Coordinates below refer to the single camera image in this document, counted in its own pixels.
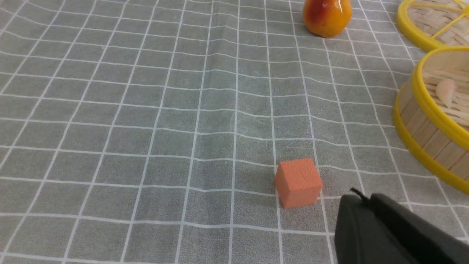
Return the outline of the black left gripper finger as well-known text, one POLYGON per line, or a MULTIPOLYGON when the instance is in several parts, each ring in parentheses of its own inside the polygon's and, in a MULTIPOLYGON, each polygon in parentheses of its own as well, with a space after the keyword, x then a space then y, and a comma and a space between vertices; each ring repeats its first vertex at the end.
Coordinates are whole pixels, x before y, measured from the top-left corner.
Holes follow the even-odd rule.
POLYGON ((467 264, 469 247, 382 193, 340 198, 339 264, 467 264))

